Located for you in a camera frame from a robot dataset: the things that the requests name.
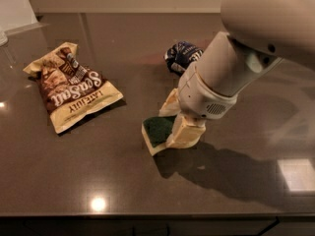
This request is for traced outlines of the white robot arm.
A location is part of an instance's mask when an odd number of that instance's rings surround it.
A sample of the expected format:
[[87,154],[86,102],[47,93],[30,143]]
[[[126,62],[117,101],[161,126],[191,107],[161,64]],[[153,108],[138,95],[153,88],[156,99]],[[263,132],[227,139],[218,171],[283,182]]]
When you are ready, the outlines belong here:
[[204,50],[184,42],[164,59],[181,75],[159,111],[174,116],[165,145],[189,148],[220,119],[249,84],[283,59],[308,68],[315,59],[315,0],[221,0],[225,27]]

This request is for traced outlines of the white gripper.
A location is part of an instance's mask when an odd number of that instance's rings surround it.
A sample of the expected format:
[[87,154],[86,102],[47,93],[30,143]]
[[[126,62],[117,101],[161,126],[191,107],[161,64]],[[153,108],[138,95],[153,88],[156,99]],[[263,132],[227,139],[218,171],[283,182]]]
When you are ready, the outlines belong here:
[[220,95],[209,89],[197,72],[196,62],[181,76],[159,110],[160,117],[175,116],[167,148],[190,148],[206,131],[206,121],[218,120],[236,103],[237,96]]

